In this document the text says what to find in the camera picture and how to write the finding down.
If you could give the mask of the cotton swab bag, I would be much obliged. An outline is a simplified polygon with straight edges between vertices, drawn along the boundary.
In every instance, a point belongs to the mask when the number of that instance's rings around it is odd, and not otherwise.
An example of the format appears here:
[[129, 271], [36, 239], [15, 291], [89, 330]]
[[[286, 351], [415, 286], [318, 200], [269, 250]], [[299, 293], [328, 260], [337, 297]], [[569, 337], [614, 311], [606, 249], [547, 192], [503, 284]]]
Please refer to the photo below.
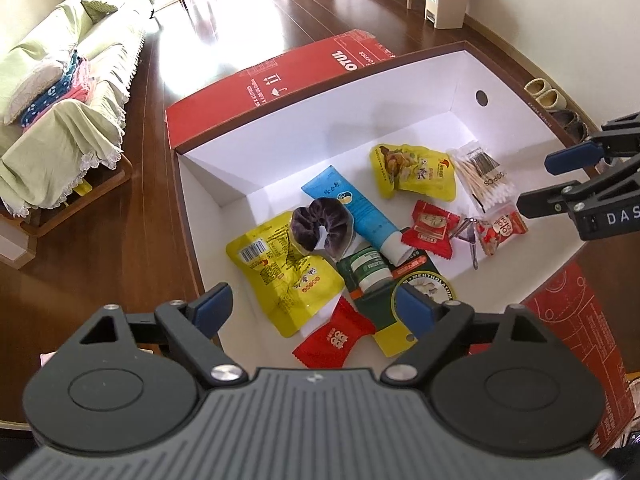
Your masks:
[[506, 170], [477, 141], [452, 148], [447, 155], [458, 180], [483, 214], [516, 199], [516, 187]]

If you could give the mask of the small red white sachet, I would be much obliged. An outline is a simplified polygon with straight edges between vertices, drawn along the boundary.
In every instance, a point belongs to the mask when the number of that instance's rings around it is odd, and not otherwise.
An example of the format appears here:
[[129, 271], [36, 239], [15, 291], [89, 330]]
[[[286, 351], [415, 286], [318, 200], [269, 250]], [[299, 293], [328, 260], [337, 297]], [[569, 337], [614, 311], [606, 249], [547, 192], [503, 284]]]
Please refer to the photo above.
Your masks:
[[499, 246], [515, 235], [524, 235], [528, 227], [514, 203], [491, 211], [475, 225], [475, 232], [486, 256], [493, 256]]

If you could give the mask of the green mentholatum balm card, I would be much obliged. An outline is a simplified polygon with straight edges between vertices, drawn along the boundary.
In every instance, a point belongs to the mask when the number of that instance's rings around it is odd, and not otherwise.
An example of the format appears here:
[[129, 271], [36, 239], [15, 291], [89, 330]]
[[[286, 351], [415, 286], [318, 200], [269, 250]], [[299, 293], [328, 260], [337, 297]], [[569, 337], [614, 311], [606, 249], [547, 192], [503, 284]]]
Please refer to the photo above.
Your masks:
[[343, 258], [336, 266], [356, 309], [375, 326], [373, 339], [386, 358], [397, 356], [414, 344], [413, 334], [395, 312], [396, 289], [400, 285], [411, 285], [437, 302], [456, 298], [454, 289], [424, 250], [413, 249], [403, 264], [393, 266], [368, 246]]

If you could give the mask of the silver binder clip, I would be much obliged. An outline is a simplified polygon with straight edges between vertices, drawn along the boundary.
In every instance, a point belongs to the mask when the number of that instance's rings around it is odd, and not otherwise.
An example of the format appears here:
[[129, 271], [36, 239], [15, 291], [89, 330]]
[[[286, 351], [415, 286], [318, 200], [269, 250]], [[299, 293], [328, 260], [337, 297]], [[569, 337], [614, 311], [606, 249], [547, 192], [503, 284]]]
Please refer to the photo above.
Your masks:
[[480, 264], [478, 263], [477, 248], [476, 248], [476, 224], [477, 224], [476, 219], [471, 217], [465, 217], [449, 233], [450, 240], [457, 238], [458, 240], [463, 240], [465, 243], [469, 244], [472, 267], [474, 270], [477, 270], [478, 267], [480, 266]]

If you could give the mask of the red hawthorn snack packet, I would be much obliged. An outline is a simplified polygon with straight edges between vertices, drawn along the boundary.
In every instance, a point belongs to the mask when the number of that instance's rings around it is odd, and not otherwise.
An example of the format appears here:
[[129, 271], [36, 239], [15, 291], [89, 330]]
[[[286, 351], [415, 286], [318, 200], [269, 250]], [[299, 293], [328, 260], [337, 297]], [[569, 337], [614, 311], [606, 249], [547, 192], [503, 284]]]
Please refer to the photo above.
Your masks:
[[418, 200], [411, 215], [412, 226], [401, 234], [404, 244], [449, 260], [452, 257], [451, 232], [461, 218], [425, 200]]

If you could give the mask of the yellow barcode snack packet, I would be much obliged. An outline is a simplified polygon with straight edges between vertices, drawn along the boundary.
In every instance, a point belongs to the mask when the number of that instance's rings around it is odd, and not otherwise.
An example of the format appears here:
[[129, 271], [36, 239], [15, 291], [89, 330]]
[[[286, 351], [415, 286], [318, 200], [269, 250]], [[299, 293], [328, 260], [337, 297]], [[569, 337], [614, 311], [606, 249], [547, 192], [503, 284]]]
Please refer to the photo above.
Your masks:
[[227, 256], [250, 283], [259, 307], [279, 334], [294, 336], [345, 282], [325, 258], [305, 254], [291, 233], [285, 211], [232, 240]]

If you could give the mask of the red candy packet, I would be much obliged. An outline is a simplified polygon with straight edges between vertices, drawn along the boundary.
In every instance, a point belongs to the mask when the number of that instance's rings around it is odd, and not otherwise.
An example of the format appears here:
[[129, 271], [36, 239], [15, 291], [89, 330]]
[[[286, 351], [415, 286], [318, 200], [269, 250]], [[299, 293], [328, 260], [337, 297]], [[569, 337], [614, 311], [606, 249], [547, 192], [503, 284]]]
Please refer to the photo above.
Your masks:
[[293, 356], [307, 368], [342, 368], [356, 342], [375, 332], [375, 325], [342, 297], [329, 321], [299, 344]]

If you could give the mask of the blue white cream tube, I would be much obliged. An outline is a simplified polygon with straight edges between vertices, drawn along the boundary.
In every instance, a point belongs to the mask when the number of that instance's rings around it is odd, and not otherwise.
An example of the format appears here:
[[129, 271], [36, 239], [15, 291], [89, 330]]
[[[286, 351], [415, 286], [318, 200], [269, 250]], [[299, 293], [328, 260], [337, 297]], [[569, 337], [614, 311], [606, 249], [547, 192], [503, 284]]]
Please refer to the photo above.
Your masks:
[[304, 184], [302, 190], [315, 200], [338, 200], [352, 215], [356, 233], [393, 266], [401, 266], [409, 259], [413, 248], [402, 241], [398, 227], [333, 166]]

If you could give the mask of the yellow chicken snack packet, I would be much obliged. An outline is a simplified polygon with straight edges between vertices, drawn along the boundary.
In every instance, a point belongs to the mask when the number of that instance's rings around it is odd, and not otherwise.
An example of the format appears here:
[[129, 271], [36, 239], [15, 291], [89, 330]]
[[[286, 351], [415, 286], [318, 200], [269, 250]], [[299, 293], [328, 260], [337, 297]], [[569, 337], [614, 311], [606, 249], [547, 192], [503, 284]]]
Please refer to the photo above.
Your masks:
[[454, 164], [446, 153], [423, 146], [378, 144], [369, 158], [378, 192], [386, 200], [398, 191], [444, 202], [457, 196]]

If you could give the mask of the dark purple velvet scrunchie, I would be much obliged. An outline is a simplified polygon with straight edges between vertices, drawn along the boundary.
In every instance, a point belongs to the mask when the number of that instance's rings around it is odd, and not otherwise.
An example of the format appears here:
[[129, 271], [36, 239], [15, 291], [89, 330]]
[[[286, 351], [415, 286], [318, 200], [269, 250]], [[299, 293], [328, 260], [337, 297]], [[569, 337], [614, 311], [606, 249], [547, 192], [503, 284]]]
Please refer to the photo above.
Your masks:
[[290, 232], [304, 254], [322, 252], [338, 261], [352, 244], [354, 219], [337, 198], [321, 197], [293, 211]]

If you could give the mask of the grey slippers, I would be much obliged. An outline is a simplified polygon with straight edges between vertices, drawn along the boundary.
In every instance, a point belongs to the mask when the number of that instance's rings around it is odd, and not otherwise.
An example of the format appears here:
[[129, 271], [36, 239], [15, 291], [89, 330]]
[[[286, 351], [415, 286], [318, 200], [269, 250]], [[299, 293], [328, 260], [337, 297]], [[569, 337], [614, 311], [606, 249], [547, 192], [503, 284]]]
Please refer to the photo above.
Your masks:
[[551, 115], [576, 143], [587, 139], [589, 136], [587, 125], [577, 112], [568, 107], [565, 96], [553, 88], [547, 79], [532, 79], [524, 86], [524, 90]]

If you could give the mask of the brown white cardboard box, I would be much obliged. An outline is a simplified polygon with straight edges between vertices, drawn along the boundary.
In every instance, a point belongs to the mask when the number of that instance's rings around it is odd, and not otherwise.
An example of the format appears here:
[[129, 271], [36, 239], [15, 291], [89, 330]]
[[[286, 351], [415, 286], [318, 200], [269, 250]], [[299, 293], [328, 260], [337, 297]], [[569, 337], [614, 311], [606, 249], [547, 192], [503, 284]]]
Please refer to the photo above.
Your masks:
[[219, 337], [259, 367], [382, 370], [428, 316], [418, 292], [480, 312], [525, 304], [599, 379], [604, 454], [636, 408], [570, 212], [538, 219], [567, 144], [467, 47], [394, 58], [363, 32], [272, 58], [168, 107], [206, 286], [229, 284]]

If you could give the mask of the folded colourful clothes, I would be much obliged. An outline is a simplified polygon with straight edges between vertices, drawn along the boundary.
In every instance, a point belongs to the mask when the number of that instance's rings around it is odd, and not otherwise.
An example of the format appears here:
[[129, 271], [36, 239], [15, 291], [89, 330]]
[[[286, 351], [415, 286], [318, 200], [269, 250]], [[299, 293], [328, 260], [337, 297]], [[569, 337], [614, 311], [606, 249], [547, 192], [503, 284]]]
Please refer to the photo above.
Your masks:
[[20, 126], [28, 129], [57, 102], [67, 99], [86, 102], [95, 82], [89, 61], [73, 50], [62, 78], [24, 110], [20, 116]]

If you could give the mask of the green covered sofa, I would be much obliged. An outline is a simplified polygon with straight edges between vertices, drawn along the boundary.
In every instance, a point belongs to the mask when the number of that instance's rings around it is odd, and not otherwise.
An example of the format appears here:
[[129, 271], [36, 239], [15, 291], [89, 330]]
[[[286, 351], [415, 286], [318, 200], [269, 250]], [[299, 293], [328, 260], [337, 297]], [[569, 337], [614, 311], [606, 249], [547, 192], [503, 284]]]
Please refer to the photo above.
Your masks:
[[1, 59], [1, 260], [127, 182], [126, 104], [153, 0], [65, 0]]

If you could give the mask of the white pillow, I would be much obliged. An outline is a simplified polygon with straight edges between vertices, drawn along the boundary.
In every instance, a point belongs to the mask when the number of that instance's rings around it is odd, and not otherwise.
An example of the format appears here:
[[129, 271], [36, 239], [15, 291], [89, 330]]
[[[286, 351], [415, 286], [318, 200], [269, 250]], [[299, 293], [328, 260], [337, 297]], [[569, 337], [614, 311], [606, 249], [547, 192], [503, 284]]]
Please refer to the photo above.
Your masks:
[[44, 58], [29, 70], [17, 87], [9, 94], [9, 102], [2, 114], [3, 123], [8, 126], [16, 122], [35, 99], [58, 82], [67, 64], [56, 58]]

